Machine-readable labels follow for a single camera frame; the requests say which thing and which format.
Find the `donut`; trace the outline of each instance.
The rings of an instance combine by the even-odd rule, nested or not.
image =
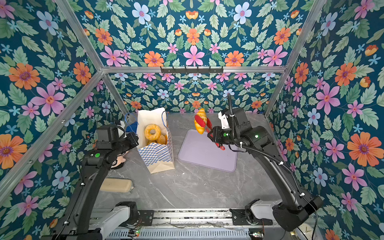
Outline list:
[[[156,141],[161,135],[160,127],[156,124],[149,124],[144,130],[144,135],[146,139]]]
[[[164,135],[160,135],[160,137],[156,140],[156,142],[160,144],[167,144],[167,140]]]

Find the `pink flower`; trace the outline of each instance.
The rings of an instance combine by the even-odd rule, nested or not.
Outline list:
[[[105,52],[101,52],[100,55],[104,58],[108,58],[107,60],[107,65],[112,66],[115,64],[116,67],[120,67],[120,63],[126,63],[126,61],[120,57],[120,51],[119,50],[114,50],[112,53],[112,50],[108,47],[104,47]]]
[[[162,76],[161,80],[167,80],[167,82],[170,82],[171,79],[175,79],[175,76],[173,76],[172,73],[160,73],[160,76]]]
[[[70,144],[68,141],[66,142],[61,142],[60,143],[60,146],[59,147],[59,151],[61,151],[61,154],[64,155],[65,152],[70,152],[70,147],[72,146],[72,144]]]
[[[66,85],[63,83],[63,79],[61,79],[61,78],[60,79],[55,78],[55,81],[52,82],[52,84],[55,85],[55,90],[60,89],[60,91],[63,91],[64,90],[63,88],[66,87]]]
[[[168,2],[172,3],[173,0],[163,0],[163,4],[164,4],[165,6],[167,5]]]
[[[251,80],[249,80],[248,82],[244,82],[244,87],[245,87],[245,89],[251,88],[252,87]]]
[[[340,152],[341,150],[344,149],[344,145],[341,143],[336,145],[336,139],[332,139],[331,143],[332,143],[332,145],[329,142],[325,143],[325,146],[329,149],[329,150],[327,150],[325,155],[327,155],[327,156],[332,155],[333,162],[337,162],[337,157],[344,159],[345,158],[344,154],[342,152]]]
[[[351,194],[349,192],[347,192],[347,195],[342,193],[341,196],[344,198],[343,200],[341,200],[341,203],[344,204],[344,205],[347,205],[348,211],[351,211],[352,209],[354,211],[358,210],[358,208],[355,206],[355,204],[358,201],[356,199],[354,199],[354,198],[351,198]]]
[[[45,157],[52,157],[52,152],[49,151],[53,148],[53,144],[48,144],[48,147],[45,149],[45,151],[39,156],[39,162],[43,162]]]
[[[41,113],[43,114],[43,116],[47,116],[48,114],[50,114],[51,108],[54,113],[61,113],[61,111],[64,109],[64,105],[59,102],[59,100],[64,99],[64,93],[55,94],[55,87],[53,86],[53,84],[48,84],[47,92],[41,87],[37,87],[36,90],[37,93],[42,96],[42,98],[33,97],[31,103],[38,106],[44,104],[43,108],[41,109]]]
[[[6,5],[6,3],[7,2],[5,0],[0,0],[0,17],[5,18],[7,15],[8,17],[15,19],[15,17],[11,13],[15,9],[13,7],[11,7],[10,5]]]
[[[238,79],[239,81],[241,81],[243,78],[247,78],[246,73],[236,73],[235,79]]]
[[[210,83],[208,83],[207,85],[208,85],[208,89],[210,89],[210,90],[214,90],[215,88],[217,88],[216,83],[214,83],[212,81]]]
[[[342,172],[347,175],[347,177],[344,178],[344,182],[346,184],[350,184],[352,182],[352,187],[355,191],[359,190],[359,184],[363,187],[368,186],[367,182],[360,178],[364,175],[364,170],[358,169],[355,172],[355,167],[351,163],[348,165],[348,169],[349,171],[345,168],[342,169]]]
[[[169,53],[174,53],[176,54],[176,51],[178,51],[179,49],[176,47],[176,44],[169,44],[169,47],[168,47],[168,50],[169,50]]]
[[[100,80],[98,83],[97,83],[97,86],[96,86],[96,90],[97,92],[99,92],[100,90],[103,90],[103,84],[104,82],[102,80]]]
[[[39,204],[35,203],[39,197],[34,197],[32,199],[31,195],[28,195],[25,199],[25,202],[19,203],[18,207],[20,209],[18,217],[25,213],[26,216],[29,216],[32,212],[32,209],[35,209]]]
[[[217,43],[215,43],[215,45],[211,44],[211,48],[209,50],[212,51],[212,54],[214,54],[214,53],[218,53],[219,49],[220,47],[217,46]]]
[[[361,6],[355,8],[355,20],[360,16],[361,18],[365,18],[367,12],[375,7],[375,3],[372,0],[361,0]]]
[[[29,117],[31,119],[34,119],[35,115],[40,115],[40,113],[37,111],[39,109],[39,106],[34,106],[31,102],[28,103],[28,106],[22,106],[22,109],[25,110],[23,112],[23,115],[27,116],[29,114]]]
[[[94,109],[92,109],[92,107],[87,107],[85,108],[85,115],[88,116],[89,118],[93,117],[95,114],[94,114]]]
[[[184,84],[182,84],[180,81],[175,83],[175,89],[177,89],[177,90],[184,89],[183,86],[184,86]]]
[[[358,104],[358,101],[355,100],[353,102],[353,105],[352,104],[348,104],[348,108],[350,108],[347,113],[348,114],[352,114],[353,118],[356,117],[356,113],[361,115],[362,114],[362,111],[360,110],[362,107],[364,106],[364,104],[360,103]]]
[[[144,79],[147,79],[152,82],[153,79],[156,79],[155,73],[143,73],[144,74]]]
[[[90,92],[88,96],[85,98],[85,102],[87,103],[88,101],[92,102],[93,98],[92,96],[95,95],[93,92]]]
[[[202,57],[204,57],[205,53],[203,52],[197,52],[197,47],[195,45],[192,45],[192,47],[190,48],[191,50],[191,53],[183,53],[184,57],[186,58],[189,58],[187,61],[186,61],[186,65],[189,66],[189,65],[192,65],[193,66],[196,66],[197,65],[203,65],[203,61],[200,59]]]
[[[292,115],[297,118],[297,116],[299,115],[299,108],[297,108],[296,106],[292,109]]]
[[[276,51],[273,51],[272,49],[269,49],[267,54],[269,58],[265,58],[263,60],[263,63],[269,63],[268,66],[274,66],[283,64],[283,61],[280,58],[285,57],[288,52],[281,52],[283,50],[283,46],[280,45],[276,48]]]
[[[127,50],[120,50],[120,57],[124,57],[125,60],[131,59],[131,53],[127,52]]]
[[[300,102],[300,98],[303,96],[303,93],[301,93],[301,87],[297,88],[295,87],[295,91],[292,93],[293,101]]]
[[[324,85],[325,84],[325,81],[324,81],[324,78],[320,78],[320,79],[317,79],[317,83],[314,85],[316,88],[316,90],[318,91],[319,89],[323,89],[324,88]]]
[[[262,49],[260,52],[257,53],[257,58],[264,59],[264,57],[268,56],[267,51]]]
[[[37,175],[36,171],[30,172],[27,175],[25,175],[15,187],[15,190],[14,190],[15,194],[18,195],[19,193],[21,193],[24,186],[33,187],[33,181],[30,179],[34,178],[36,175]]]
[[[339,93],[339,86],[333,87],[331,91],[329,91],[329,84],[324,84],[323,91],[324,93],[316,93],[317,99],[321,100],[317,103],[316,109],[322,109],[324,106],[325,114],[329,114],[331,112],[331,105],[336,107],[340,105],[340,101],[337,98],[333,98],[336,94]]]
[[[285,90],[288,90],[288,92],[291,90],[291,87],[293,87],[293,77],[288,77],[287,80],[285,80]]]
[[[321,147],[319,145],[320,141],[316,142],[314,139],[312,139],[312,143],[310,144],[310,146],[312,147],[311,151],[318,154],[319,150],[321,150]]]
[[[142,88],[144,90],[147,89],[147,87],[148,87],[147,83],[146,82],[142,82],[142,81],[140,81],[139,86],[140,86],[140,88]]]
[[[222,73],[220,75],[216,76],[216,79],[220,79],[220,82],[222,83],[224,80],[228,80],[230,73]]]

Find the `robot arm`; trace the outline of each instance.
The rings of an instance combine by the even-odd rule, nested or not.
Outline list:
[[[261,126],[252,127],[243,109],[232,108],[230,95],[228,106],[229,110],[223,110],[219,116],[224,121],[224,126],[229,128],[215,126],[208,137],[219,146],[234,144],[245,149],[262,165],[281,196],[281,202],[272,206],[273,218],[283,229],[292,231],[323,205],[322,199],[312,196],[301,186],[284,163],[267,130]]]

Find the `blue flower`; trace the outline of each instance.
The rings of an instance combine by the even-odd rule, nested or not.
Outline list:
[[[85,15],[80,15],[80,17],[81,17],[81,20],[83,20],[86,23],[89,21],[87,16],[85,16]]]
[[[230,17],[233,17],[233,15],[235,15],[236,13],[233,11],[233,8],[232,8],[232,10],[230,11],[230,12],[228,12],[228,15],[230,16]]]
[[[19,131],[16,129],[16,127],[16,125],[13,125],[12,127],[11,125],[7,125],[8,130],[6,130],[5,133],[10,133],[11,135],[13,135],[15,132]]]
[[[369,65],[372,65],[372,64],[376,65],[377,61],[380,59],[381,59],[381,57],[377,57],[377,54],[373,55],[373,58],[368,60],[368,62],[371,62]]]
[[[381,212],[384,212],[384,210],[382,208],[380,208],[379,204],[373,204],[374,208],[373,210],[374,211],[377,211],[378,214],[381,214]]]
[[[59,190],[58,188],[57,188],[57,186],[56,187],[53,187],[53,188],[51,188],[51,190],[52,190],[52,192],[51,192],[51,194],[56,194],[56,192]]]
[[[41,184],[44,182],[44,180],[41,179],[41,177],[38,180],[35,180],[36,187],[41,186]]]
[[[353,132],[360,133],[360,131],[362,130],[362,127],[360,127],[360,124],[356,124],[356,126],[353,126],[352,128],[354,129]]]
[[[35,226],[35,230],[32,232],[32,234],[37,235],[41,231],[41,225],[40,226]]]
[[[3,49],[1,49],[3,52],[4,51],[6,51],[8,54],[9,54],[9,52],[12,52],[13,50],[12,49],[10,49],[9,47],[9,45],[4,45],[4,44],[1,44],[1,46],[3,47]]]
[[[203,15],[203,16],[200,15],[198,21],[201,22],[201,23],[203,23],[203,21],[205,21],[204,15]]]
[[[29,188],[24,188],[24,191],[22,192],[22,194],[23,194],[25,197],[28,196],[30,193],[31,193],[31,191],[30,191]]]
[[[29,3],[26,4],[26,9],[28,9],[30,12],[34,12],[35,10],[33,9],[32,5],[29,5]]]
[[[151,15],[151,17],[154,17],[156,15],[156,11],[150,9],[148,14]]]
[[[181,21],[182,23],[186,21],[186,19],[185,19],[185,16],[184,16],[184,15],[180,15],[180,21]]]
[[[101,20],[101,16],[100,15],[98,15],[97,13],[95,13],[95,18],[97,19],[97,20]]]
[[[20,114],[20,108],[16,108],[16,106],[13,106],[12,109],[9,109],[8,110],[10,113],[13,113],[14,116],[16,116],[16,114]]]

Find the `floral wallpaper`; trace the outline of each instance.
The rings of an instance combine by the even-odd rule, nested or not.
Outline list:
[[[52,1],[0,0],[0,39],[2,178],[95,69]]]
[[[384,239],[384,1],[326,5],[269,116],[327,240]]]
[[[100,81],[0,208],[0,239],[31,240],[50,233],[69,203],[86,151],[95,146],[96,129],[116,119],[122,113]]]

